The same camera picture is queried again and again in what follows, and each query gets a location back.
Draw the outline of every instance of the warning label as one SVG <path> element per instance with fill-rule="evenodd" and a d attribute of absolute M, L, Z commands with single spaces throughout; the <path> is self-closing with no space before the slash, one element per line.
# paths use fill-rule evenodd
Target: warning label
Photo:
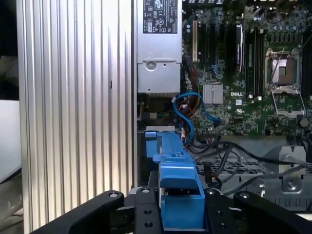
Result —
<path fill-rule="evenodd" d="M 143 33 L 177 33 L 178 0 L 144 0 Z"/>

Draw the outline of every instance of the ribbed metal panel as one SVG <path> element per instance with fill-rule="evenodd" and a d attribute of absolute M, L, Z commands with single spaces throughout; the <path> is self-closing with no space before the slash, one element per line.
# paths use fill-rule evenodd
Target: ribbed metal panel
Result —
<path fill-rule="evenodd" d="M 17 1 L 25 233 L 133 185 L 131 4 Z"/>

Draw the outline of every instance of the motherboard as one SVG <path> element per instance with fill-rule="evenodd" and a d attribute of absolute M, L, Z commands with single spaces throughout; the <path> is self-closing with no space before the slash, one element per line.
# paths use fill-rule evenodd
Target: motherboard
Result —
<path fill-rule="evenodd" d="M 196 68 L 206 110 L 221 119 L 215 127 L 199 108 L 192 119 L 200 134 L 310 132 L 312 14 L 304 3 L 277 2 L 184 7 L 183 55 Z M 185 80 L 191 90 L 187 73 Z"/>

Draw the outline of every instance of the blue drive bracket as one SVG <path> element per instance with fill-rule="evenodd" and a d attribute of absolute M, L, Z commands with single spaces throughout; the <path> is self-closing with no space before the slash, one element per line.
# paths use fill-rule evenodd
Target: blue drive bracket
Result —
<path fill-rule="evenodd" d="M 205 195 L 192 156 L 176 132 L 146 132 L 147 157 L 159 164 L 159 187 L 185 191 L 161 196 L 164 228 L 204 228 Z"/>

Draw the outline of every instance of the cpu socket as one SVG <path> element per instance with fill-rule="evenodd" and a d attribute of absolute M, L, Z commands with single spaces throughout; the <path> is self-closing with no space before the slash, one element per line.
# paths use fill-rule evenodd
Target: cpu socket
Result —
<path fill-rule="evenodd" d="M 265 58 L 265 88 L 271 93 L 273 104 L 278 116 L 296 118 L 298 115 L 305 115 L 306 109 L 300 93 L 300 57 L 298 49 L 292 51 L 275 52 L 269 48 Z M 285 103 L 299 104 L 287 106 Z"/>
<path fill-rule="evenodd" d="M 300 57 L 297 48 L 292 51 L 273 51 L 269 48 L 265 58 L 265 87 L 300 86 Z"/>

